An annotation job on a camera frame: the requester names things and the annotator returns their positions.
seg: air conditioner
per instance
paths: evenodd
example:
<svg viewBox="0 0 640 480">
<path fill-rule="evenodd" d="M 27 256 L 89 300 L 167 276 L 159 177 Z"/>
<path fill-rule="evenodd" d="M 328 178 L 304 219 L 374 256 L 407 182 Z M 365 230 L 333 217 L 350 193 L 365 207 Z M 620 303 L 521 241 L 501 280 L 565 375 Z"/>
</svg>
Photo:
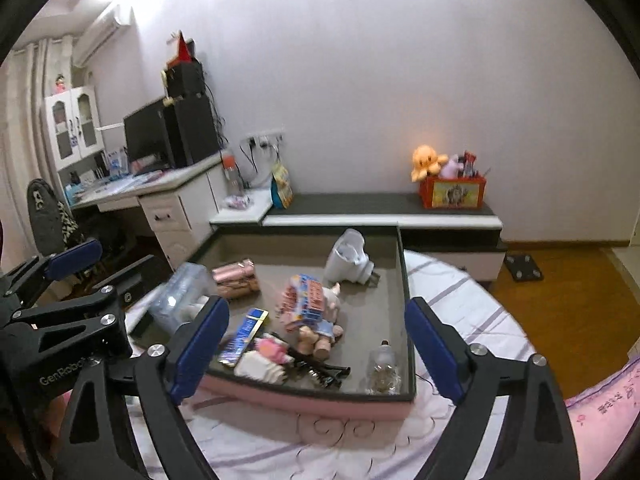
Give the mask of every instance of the air conditioner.
<svg viewBox="0 0 640 480">
<path fill-rule="evenodd" d="M 83 67 L 116 32 L 131 25 L 131 6 L 109 6 L 74 45 L 73 62 Z"/>
</svg>

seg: white appliance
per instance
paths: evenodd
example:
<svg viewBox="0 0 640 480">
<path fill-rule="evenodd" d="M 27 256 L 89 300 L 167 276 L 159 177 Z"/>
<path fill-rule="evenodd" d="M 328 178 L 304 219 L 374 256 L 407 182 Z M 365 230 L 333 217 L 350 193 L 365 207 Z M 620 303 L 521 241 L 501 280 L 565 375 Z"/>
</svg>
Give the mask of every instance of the white appliance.
<svg viewBox="0 0 640 480">
<path fill-rule="evenodd" d="M 131 25 L 131 6 L 112 5 L 95 20 L 74 45 L 73 64 L 83 67 L 114 34 Z"/>
<path fill-rule="evenodd" d="M 44 117 L 57 171 L 104 149 L 91 86 L 72 88 L 47 97 L 44 99 Z"/>
</svg>

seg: pink pillow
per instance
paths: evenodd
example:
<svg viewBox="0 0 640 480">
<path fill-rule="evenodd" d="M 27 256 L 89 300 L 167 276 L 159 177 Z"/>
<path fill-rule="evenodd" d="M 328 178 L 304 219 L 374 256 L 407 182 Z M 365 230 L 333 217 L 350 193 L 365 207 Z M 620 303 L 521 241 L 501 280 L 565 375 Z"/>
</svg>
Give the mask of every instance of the pink pillow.
<svg viewBox="0 0 640 480">
<path fill-rule="evenodd" d="M 574 429 L 580 480 L 605 468 L 640 411 L 640 357 L 564 403 Z"/>
</svg>

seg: power outlet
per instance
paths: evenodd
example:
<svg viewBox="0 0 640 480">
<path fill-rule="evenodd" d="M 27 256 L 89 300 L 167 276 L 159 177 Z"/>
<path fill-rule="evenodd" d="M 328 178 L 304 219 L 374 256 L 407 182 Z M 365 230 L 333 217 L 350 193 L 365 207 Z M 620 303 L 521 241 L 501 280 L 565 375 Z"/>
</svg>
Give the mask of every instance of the power outlet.
<svg viewBox="0 0 640 480">
<path fill-rule="evenodd" d="M 266 148 L 270 144 L 279 146 L 284 142 L 284 129 L 277 130 L 265 130 L 263 132 L 255 132 L 254 134 L 245 137 L 246 142 L 249 144 L 253 140 L 255 146 Z"/>
</svg>

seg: storage box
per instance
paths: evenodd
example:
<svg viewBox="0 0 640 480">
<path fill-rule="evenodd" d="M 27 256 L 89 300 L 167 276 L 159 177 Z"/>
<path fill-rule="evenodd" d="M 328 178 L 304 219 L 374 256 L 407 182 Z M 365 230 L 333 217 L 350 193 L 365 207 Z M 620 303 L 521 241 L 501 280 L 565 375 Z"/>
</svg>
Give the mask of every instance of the storage box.
<svg viewBox="0 0 640 480">
<path fill-rule="evenodd" d="M 482 206 L 486 179 L 428 176 L 420 183 L 420 197 L 426 208 L 450 207 L 477 209 Z"/>
<path fill-rule="evenodd" d="M 338 324 L 344 337 L 336 343 L 329 364 L 351 367 L 339 390 L 322 389 L 311 381 L 267 384 L 238 377 L 216 360 L 201 386 L 271 408 L 332 418 L 399 420 L 411 410 L 416 393 L 415 351 L 404 327 L 404 306 L 409 299 L 402 241 L 397 227 L 354 226 L 365 237 L 365 251 L 380 275 L 376 287 L 341 283 Z M 286 336 L 275 307 L 289 278 L 304 273 L 323 280 L 324 264 L 343 226 L 265 227 L 220 226 L 190 258 L 207 269 L 249 258 L 255 264 L 260 293 L 228 300 L 229 328 L 235 331 L 251 307 L 268 310 L 267 330 Z M 401 375 L 397 395 L 367 395 L 364 391 L 369 352 L 388 340 L 396 352 Z"/>
</svg>

